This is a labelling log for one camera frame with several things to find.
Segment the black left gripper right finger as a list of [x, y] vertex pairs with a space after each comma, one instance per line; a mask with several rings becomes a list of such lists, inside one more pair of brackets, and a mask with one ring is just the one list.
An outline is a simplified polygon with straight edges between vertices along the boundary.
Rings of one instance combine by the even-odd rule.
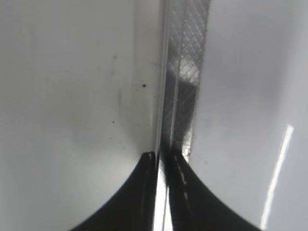
[[175, 147], [160, 146], [167, 185], [166, 218], [172, 231], [257, 231], [219, 200]]

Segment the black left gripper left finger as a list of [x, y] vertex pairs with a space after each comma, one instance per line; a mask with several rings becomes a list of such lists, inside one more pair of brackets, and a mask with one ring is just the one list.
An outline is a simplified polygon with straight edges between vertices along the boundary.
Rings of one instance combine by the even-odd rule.
[[141, 155], [121, 188], [74, 231], [151, 231], [156, 189], [154, 152]]

